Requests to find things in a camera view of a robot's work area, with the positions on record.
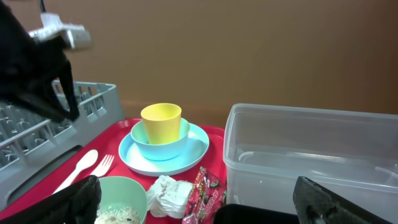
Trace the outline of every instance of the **plastic bin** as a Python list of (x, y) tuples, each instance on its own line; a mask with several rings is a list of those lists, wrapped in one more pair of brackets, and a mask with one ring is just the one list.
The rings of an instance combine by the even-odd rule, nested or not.
[(398, 116), (238, 104), (224, 138), (228, 203), (293, 213), (306, 176), (398, 223)]

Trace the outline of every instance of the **white plastic fork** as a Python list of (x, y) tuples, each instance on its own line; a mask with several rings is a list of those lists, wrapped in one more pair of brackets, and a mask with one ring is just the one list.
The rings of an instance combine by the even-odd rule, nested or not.
[(104, 176), (109, 168), (111, 168), (114, 156), (106, 155), (104, 159), (100, 162), (100, 164), (94, 169), (91, 175), (95, 175), (97, 177)]

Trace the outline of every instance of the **candy wrapper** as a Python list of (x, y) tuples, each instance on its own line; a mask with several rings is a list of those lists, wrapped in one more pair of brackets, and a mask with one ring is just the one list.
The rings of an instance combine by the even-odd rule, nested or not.
[(216, 211), (226, 203), (226, 186), (201, 167), (185, 209), (183, 224), (212, 224)]

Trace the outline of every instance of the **napkin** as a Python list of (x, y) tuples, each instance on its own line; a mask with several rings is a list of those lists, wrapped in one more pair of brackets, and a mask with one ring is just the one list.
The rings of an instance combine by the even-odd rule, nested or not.
[(160, 176), (147, 191), (148, 211), (154, 217), (183, 218), (193, 184)]

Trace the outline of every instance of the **white plastic spoon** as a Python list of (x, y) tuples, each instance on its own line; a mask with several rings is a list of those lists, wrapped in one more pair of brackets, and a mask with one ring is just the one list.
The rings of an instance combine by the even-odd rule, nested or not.
[(55, 193), (58, 191), (64, 189), (65, 187), (68, 187), (69, 185), (72, 184), (72, 182), (75, 180), (77, 175), (79, 173), (92, 165), (97, 161), (98, 158), (98, 152), (95, 149), (92, 149), (88, 151), (76, 164), (75, 170), (63, 181), (63, 183), (55, 190)]

